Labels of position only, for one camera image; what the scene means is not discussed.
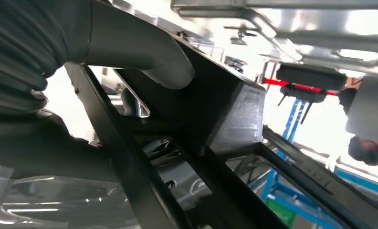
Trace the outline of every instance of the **person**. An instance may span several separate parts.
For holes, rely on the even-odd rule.
[[[343,106],[346,115],[359,89],[360,81],[348,85],[338,93],[339,104]],[[348,154],[356,161],[362,161],[369,166],[378,165],[378,143],[359,136],[353,136],[349,141]]]

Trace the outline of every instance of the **gray pipe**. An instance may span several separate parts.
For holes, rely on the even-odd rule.
[[[0,114],[44,108],[46,78],[66,62],[131,68],[170,89],[194,70],[168,33],[97,0],[0,0]]]
[[[193,67],[176,41],[142,19],[98,0],[32,2],[46,8],[63,31],[67,61],[141,70],[170,89],[193,79]]]

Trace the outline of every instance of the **metal ceiling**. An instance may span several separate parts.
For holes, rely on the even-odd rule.
[[[378,76],[378,0],[173,0],[171,8],[214,36],[218,18],[248,21],[273,47],[258,54],[272,60]]]

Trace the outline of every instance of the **green box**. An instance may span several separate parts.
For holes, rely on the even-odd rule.
[[[268,199],[266,205],[280,218],[280,220],[286,224],[289,228],[292,228],[296,213],[276,203],[272,199]]]

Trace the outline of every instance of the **dark sleeve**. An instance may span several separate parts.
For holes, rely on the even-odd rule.
[[[346,115],[349,113],[356,92],[357,90],[355,88],[347,88],[338,93],[339,104],[343,106]]]

